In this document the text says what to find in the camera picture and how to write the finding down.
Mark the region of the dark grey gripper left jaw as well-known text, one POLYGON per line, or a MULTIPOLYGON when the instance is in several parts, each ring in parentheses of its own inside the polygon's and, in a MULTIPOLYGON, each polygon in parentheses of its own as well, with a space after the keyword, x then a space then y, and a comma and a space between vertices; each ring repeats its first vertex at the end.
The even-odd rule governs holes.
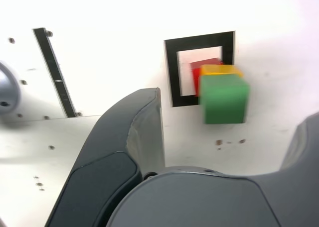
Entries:
POLYGON ((46 225, 104 227, 144 176, 164 167, 160 89, 140 89, 98 119, 46 225))

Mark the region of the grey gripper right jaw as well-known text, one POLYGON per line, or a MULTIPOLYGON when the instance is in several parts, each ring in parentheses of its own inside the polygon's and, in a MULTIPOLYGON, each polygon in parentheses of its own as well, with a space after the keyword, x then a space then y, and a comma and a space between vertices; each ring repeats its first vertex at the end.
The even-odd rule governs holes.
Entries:
POLYGON ((319 224, 319 116, 296 129, 281 168, 232 176, 172 170, 135 187, 110 227, 316 227, 319 224))

